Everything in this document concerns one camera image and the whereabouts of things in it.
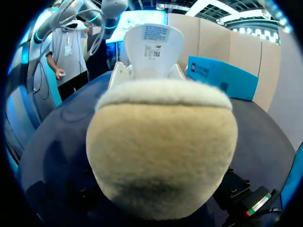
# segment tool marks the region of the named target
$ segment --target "dark blue table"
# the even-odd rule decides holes
[[[99,76],[75,92],[36,130],[19,164],[18,176],[24,190],[40,180],[53,183],[58,193],[66,182],[78,189],[95,184],[92,173],[87,173],[90,167],[85,137],[110,74]],[[281,190],[293,163],[294,148],[275,121],[254,102],[233,99],[232,104],[239,127],[232,168],[242,178],[250,179],[252,190],[262,185]],[[220,226],[227,214],[213,199],[208,204]]]

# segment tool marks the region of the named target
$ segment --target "lanyard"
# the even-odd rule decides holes
[[[67,45],[69,45],[69,44],[70,44],[70,39],[71,39],[71,37],[70,37],[70,34],[69,34],[69,33],[67,33],[67,35],[68,35],[68,38],[67,38]]]

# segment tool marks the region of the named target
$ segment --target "cardboard box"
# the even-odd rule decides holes
[[[216,86],[228,97],[251,101],[258,77],[223,61],[189,56],[187,75],[193,80]]]

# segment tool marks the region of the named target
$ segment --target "robotic arm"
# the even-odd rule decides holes
[[[103,27],[102,38],[109,39],[118,25],[121,13],[127,7],[127,0],[103,0],[101,8],[91,0],[65,0],[35,31],[34,40],[38,44],[41,43],[52,31],[71,22],[77,15],[96,26]]]

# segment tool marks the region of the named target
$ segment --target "beige fleece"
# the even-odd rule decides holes
[[[145,219],[186,217],[219,186],[238,130],[229,109],[119,104],[95,113],[89,163],[103,193]]]

